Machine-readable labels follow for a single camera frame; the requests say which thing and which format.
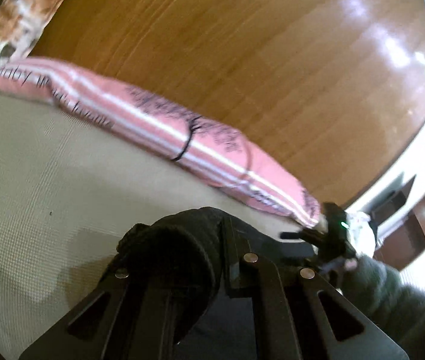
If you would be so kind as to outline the pink striped Baby pillow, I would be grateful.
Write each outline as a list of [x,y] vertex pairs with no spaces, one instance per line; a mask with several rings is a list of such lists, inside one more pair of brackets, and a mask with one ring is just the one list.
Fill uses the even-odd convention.
[[142,146],[240,202],[313,228],[321,205],[244,133],[82,67],[26,58],[0,67],[0,92],[58,107]]

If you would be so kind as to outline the wooden headboard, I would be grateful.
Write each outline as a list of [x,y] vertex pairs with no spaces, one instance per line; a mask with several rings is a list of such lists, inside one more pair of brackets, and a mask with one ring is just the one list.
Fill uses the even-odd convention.
[[33,52],[243,131],[323,202],[425,123],[424,0],[65,0]]

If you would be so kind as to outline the dark wooden furniture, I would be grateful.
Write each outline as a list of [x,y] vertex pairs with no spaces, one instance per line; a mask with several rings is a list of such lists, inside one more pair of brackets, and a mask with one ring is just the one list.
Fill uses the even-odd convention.
[[399,271],[403,283],[425,290],[425,194],[408,209],[411,195],[409,181],[370,211],[378,238],[373,257]]

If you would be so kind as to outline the beige woven bed mat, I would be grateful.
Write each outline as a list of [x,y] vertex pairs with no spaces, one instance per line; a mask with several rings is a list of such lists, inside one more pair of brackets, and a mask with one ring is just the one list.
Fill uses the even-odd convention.
[[296,230],[83,120],[0,94],[0,354],[17,359],[86,296],[133,225],[203,206],[266,236]]

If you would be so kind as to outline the black denim pants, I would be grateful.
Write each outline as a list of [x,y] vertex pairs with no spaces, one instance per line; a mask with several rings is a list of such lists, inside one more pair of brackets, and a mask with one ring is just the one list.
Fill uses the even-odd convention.
[[220,223],[228,222],[252,252],[281,264],[309,258],[311,246],[282,243],[217,208],[182,211],[151,225],[136,224],[118,255],[131,273],[176,297],[175,359],[255,359],[252,302],[231,299],[221,283]]

